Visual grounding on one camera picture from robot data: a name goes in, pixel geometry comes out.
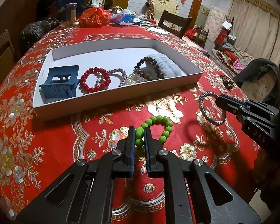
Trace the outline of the wooden chair left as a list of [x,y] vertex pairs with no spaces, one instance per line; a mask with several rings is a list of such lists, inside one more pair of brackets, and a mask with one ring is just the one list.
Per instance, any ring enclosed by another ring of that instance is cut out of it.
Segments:
[[15,65],[14,48],[6,29],[0,35],[0,85]]

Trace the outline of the fluffy light blue scrunchie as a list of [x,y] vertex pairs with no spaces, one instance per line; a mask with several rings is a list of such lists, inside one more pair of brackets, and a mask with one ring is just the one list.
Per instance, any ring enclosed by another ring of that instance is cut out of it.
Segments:
[[146,68],[150,71],[163,75],[163,78],[181,76],[181,69],[167,55],[157,53],[144,58]]

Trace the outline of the dark wine bottle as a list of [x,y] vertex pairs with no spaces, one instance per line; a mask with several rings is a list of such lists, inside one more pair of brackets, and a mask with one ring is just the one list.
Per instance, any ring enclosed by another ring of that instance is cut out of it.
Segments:
[[113,9],[113,0],[105,0],[104,9],[111,11]]

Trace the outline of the blue bag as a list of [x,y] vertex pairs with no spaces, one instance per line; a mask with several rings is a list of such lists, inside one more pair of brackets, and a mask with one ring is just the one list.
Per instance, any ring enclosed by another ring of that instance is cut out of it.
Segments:
[[77,4],[77,17],[79,17],[84,10],[87,10],[92,5],[92,0],[59,0],[53,4],[54,9],[63,20],[66,19],[66,5],[70,3]]

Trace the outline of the glass jar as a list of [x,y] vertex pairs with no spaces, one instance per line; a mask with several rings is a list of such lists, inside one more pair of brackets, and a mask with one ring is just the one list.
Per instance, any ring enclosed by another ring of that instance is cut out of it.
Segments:
[[77,3],[69,3],[66,5],[66,24],[74,26],[77,17]]

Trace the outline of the small dark hair clip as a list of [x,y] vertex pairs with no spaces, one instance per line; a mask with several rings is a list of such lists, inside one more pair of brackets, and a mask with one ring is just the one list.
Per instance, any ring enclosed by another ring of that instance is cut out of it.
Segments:
[[229,77],[227,77],[225,75],[220,75],[220,78],[223,82],[224,87],[227,90],[231,91],[234,87],[234,82]]

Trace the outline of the blue hair claw clip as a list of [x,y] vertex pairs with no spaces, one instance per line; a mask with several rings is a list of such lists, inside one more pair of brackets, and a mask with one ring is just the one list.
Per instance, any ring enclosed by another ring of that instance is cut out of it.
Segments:
[[52,67],[46,81],[40,85],[46,99],[76,97],[79,66]]

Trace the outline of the dark wooden chair far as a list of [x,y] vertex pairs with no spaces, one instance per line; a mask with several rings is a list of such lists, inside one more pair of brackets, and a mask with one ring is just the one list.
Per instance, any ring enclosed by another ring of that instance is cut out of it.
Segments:
[[[192,17],[184,18],[184,17],[180,17],[178,15],[169,13],[168,11],[164,11],[159,20],[158,26],[160,28],[164,29],[165,31],[168,31],[171,34],[177,36],[178,38],[183,38],[183,36],[185,35],[192,20],[193,20]],[[167,21],[173,25],[176,25],[177,27],[180,27],[181,28],[180,31],[174,30],[174,29],[166,26],[164,24],[165,21]]]

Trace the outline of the white shallow cardboard tray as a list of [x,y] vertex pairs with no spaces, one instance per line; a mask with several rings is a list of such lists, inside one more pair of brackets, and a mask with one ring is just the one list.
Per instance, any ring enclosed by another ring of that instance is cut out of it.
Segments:
[[[121,68],[127,75],[132,75],[135,66],[143,57],[157,53],[167,55],[173,60],[181,69],[181,76],[120,86],[123,79],[122,73],[115,72],[110,75],[111,83],[106,89],[85,93],[78,85],[76,97],[72,98],[46,99],[40,88],[52,67],[78,65],[78,78],[81,78],[86,70],[95,67],[106,71]],[[42,120],[51,120],[91,108],[197,83],[201,75],[202,70],[190,59],[157,39],[122,38],[76,43],[53,49],[48,53],[37,78],[32,105],[35,113]]]

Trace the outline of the black plastic bag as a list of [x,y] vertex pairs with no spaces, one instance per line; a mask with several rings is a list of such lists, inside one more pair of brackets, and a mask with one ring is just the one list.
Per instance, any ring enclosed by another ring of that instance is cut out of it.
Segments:
[[19,41],[20,49],[26,52],[37,43],[44,34],[48,33],[55,27],[60,25],[60,21],[56,18],[47,18],[41,21],[28,24],[21,32]]

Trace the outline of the blue tissue packet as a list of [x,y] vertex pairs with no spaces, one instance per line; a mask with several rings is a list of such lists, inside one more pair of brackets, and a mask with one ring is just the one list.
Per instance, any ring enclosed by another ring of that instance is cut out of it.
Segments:
[[134,20],[134,15],[125,14],[125,13],[115,14],[110,19],[111,23],[117,25],[124,25],[124,26],[130,26],[134,24],[133,20]]

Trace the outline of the red floral tablecloth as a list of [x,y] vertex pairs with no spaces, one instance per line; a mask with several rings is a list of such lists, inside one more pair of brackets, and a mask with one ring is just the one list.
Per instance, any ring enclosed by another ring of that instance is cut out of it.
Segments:
[[[203,71],[196,85],[188,85],[99,107],[51,122],[42,122],[32,108],[39,70],[54,48],[84,41],[115,38],[157,39],[180,52]],[[77,159],[96,160],[151,116],[173,122],[165,149],[191,161],[202,159],[245,201],[255,191],[252,178],[257,146],[241,131],[236,117],[214,126],[202,115],[202,92],[245,95],[238,87],[228,91],[223,72],[193,46],[171,34],[146,28],[105,26],[50,31],[22,57],[0,87],[0,206],[14,219],[42,190]]]

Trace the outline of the red plastic bag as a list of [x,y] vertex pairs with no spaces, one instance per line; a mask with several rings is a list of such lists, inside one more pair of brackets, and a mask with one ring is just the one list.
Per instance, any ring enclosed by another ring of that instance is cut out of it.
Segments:
[[101,7],[92,7],[82,12],[78,18],[81,27],[102,27],[110,23],[112,14]]

